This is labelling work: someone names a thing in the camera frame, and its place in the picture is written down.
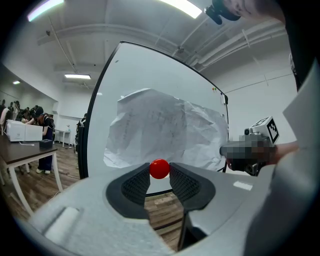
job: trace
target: ceiling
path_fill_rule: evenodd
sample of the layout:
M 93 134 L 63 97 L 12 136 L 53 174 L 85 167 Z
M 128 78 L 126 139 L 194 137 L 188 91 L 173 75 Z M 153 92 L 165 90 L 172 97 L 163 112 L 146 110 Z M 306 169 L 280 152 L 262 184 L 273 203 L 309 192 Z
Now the ceiling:
M 211 4 L 211 0 L 189 1 L 201 10 Z M 223 25 L 217 25 L 204 12 L 193 19 L 159 0 L 65 0 L 32 23 L 37 46 L 48 53 L 57 78 L 66 86 L 88 88 L 95 86 L 120 41 L 152 47 L 202 71 L 247 46 L 242 30 L 252 42 L 285 33 L 284 26 L 275 20 L 224 19 Z M 92 79 L 64 78 L 65 73 L 75 72 L 90 74 Z

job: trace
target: whiteboard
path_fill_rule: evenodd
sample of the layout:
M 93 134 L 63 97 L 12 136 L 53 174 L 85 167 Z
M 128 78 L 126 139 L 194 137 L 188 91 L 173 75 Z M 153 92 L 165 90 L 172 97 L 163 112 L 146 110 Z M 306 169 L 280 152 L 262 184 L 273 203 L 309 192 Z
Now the whiteboard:
M 222 102 L 222 92 L 219 89 L 213 90 L 214 87 L 201 74 L 164 53 L 142 45 L 121 42 L 100 75 L 88 109 L 88 176 L 114 170 L 105 165 L 104 151 L 110 124 L 117 115 L 117 101 L 121 96 L 143 88 L 155 89 L 215 110 L 228 121 L 228 109 Z M 168 178 L 151 178 L 148 194 L 169 189 Z

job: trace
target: table leg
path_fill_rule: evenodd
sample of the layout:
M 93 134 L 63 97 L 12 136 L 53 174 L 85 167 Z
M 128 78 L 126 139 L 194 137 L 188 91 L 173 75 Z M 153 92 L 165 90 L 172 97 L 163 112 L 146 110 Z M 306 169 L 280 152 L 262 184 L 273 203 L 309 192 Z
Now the table leg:
M 4 181 L 4 178 L 2 177 L 1 170 L 0 170 L 0 180 L 1 180 L 1 184 L 2 184 L 3 186 L 6 185 L 6 184 L 5 184 L 5 181 Z
M 62 188 L 61 180 L 60 180 L 60 177 L 59 177 L 57 154 L 56 153 L 53 154 L 52 160 L 53 160 L 53 170 L 54 170 L 54 176 L 55 176 L 56 184 L 58 185 L 59 191 L 63 192 L 64 189 Z
M 25 164 L 25 169 L 26 169 L 26 172 L 27 172 L 27 173 L 30 173 L 29 165 L 28 165 L 27 163 Z
M 10 175 L 11 175 L 11 179 L 12 179 L 12 183 L 15 188 L 15 191 L 17 192 L 26 211 L 32 216 L 34 212 L 31 210 L 30 205 L 28 204 L 24 194 L 22 193 L 21 187 L 19 185 L 19 182 L 16 176 L 15 168 L 9 167 L 9 171 L 10 171 Z

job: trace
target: whiteboard frame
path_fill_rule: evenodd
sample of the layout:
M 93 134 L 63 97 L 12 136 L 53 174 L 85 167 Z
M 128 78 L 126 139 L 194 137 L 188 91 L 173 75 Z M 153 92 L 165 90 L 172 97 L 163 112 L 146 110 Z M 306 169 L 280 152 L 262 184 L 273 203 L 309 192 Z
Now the whiteboard frame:
M 94 87 L 94 90 L 92 92 L 92 96 L 91 96 L 91 99 L 90 99 L 90 103 L 89 103 L 89 106 L 88 106 L 88 111 L 87 111 L 87 116 L 86 116 L 86 129 L 84 129 L 84 134 L 83 134 L 83 138 L 81 139 L 82 140 L 82 145 L 81 145 L 81 158 L 79 161 L 78 161 L 78 165 L 79 165 L 79 172 L 81 173 L 81 177 L 82 179 L 84 178 L 87 178 L 89 177 L 89 172 L 88 172 L 88 136 L 89 136 L 89 128 L 90 128 L 90 120 L 91 120 L 91 115 L 92 115 L 92 111 L 93 111 L 93 108 L 94 108 L 94 104 L 95 104 L 95 100 L 96 100 L 96 96 L 97 96 L 97 92 L 99 91 L 99 88 L 100 88 L 100 85 L 101 85 L 101 82 L 105 76 L 105 73 L 110 65 L 110 63 L 112 62 L 114 56 L 116 55 L 117 51 L 119 50 L 121 44 L 131 44 L 131 45 L 135 45 L 135 46 L 139 46 L 139 47 L 143 47 L 143 48 L 146 48 L 146 49 L 149 49 L 149 50 L 152 50 L 152 51 L 155 51 L 159 54 L 162 54 L 162 55 L 165 55 L 166 57 L 169 57 L 171 58 L 172 60 L 175 60 L 177 62 L 179 62 L 180 64 L 183 64 L 184 66 L 188 67 L 190 70 L 192 70 L 193 72 L 196 72 L 198 75 L 200 75 L 202 78 L 204 78 L 205 80 L 207 80 L 213 87 L 215 87 L 217 90 L 219 90 L 219 92 L 221 94 L 224 95 L 225 97 L 225 101 L 228 102 L 228 97 L 217 87 L 215 86 L 210 80 L 208 80 L 205 76 L 203 76 L 201 73 L 199 73 L 197 70 L 191 68 L 190 66 L 188 66 L 187 64 L 183 63 L 182 61 L 164 53 L 164 52 L 161 52 L 159 50 L 156 50 L 156 49 L 153 49 L 151 47 L 148 47 L 148 46 L 144 46 L 144 45 L 141 45 L 141 44 L 138 44 L 138 43 L 133 43 L 133 42 L 128 42 L 128 41 L 120 41 L 120 43 L 117 45 L 117 47 L 114 49 L 114 51 L 112 52 L 112 54 L 110 55 L 108 61 L 106 62 L 98 80 L 97 80 L 97 83 Z M 229 124 L 229 114 L 228 114 L 228 103 L 225 104 L 225 107 L 226 107 L 226 120 L 227 120 L 227 123 Z M 219 169 L 217 172 L 226 172 L 226 168 L 227 168 L 227 163 L 225 163 L 224 167 Z M 164 191 L 159 191 L 159 192 L 155 192 L 155 193 L 149 193 L 147 194 L 147 196 L 154 196 L 154 195 L 159 195 L 159 194 L 164 194 L 164 193 L 168 193 L 172 191 L 172 189 L 169 189 L 169 190 L 164 190 Z

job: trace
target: cable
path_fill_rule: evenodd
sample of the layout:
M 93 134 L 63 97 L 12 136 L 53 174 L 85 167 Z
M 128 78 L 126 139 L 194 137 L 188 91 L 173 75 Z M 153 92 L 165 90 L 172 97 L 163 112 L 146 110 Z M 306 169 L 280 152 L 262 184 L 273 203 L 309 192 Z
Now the cable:
M 52 199 L 54 199 L 55 196 L 56 196 L 58 193 L 60 193 L 60 191 L 58 191 L 57 193 L 55 193 L 55 195 L 54 195 L 48 202 L 50 202 Z
M 66 175 L 66 176 L 68 176 L 68 177 L 70 177 L 70 178 L 77 179 L 77 180 L 81 180 L 81 179 L 78 178 L 78 177 L 74 177 L 74 176 L 69 175 L 70 172 L 65 173 L 65 172 L 62 172 L 62 171 L 60 171 L 60 170 L 58 170 L 58 172 L 61 173 L 61 174 Z
M 33 146 L 33 147 L 35 146 L 35 144 L 22 144 L 21 141 L 19 141 L 19 143 L 20 143 L 20 145 L 22 145 L 22 146 Z

